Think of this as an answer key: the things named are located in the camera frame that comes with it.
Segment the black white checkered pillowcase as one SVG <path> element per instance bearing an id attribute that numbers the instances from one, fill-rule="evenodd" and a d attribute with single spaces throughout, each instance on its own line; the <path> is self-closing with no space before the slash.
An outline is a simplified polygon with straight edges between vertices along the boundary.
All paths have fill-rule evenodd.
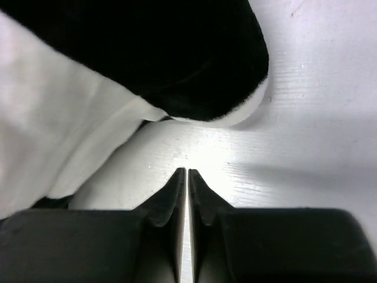
<path id="1" fill-rule="evenodd" d="M 248 1 L 2 1 L 1 218 L 73 195 L 144 121 L 240 123 L 268 78 Z"/>

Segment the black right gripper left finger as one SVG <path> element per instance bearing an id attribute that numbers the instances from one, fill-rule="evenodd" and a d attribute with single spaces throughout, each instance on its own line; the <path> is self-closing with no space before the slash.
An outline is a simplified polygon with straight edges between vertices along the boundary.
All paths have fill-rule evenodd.
<path id="1" fill-rule="evenodd" d="M 28 209 L 1 224 L 2 282 L 179 282 L 183 168 L 132 210 Z"/>

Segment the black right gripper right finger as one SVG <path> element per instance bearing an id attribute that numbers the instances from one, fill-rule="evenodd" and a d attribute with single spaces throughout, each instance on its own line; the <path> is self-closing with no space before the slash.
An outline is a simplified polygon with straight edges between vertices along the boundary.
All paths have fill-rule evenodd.
<path id="1" fill-rule="evenodd" d="M 194 282 L 375 282 L 376 255 L 347 211 L 235 208 L 188 172 Z"/>

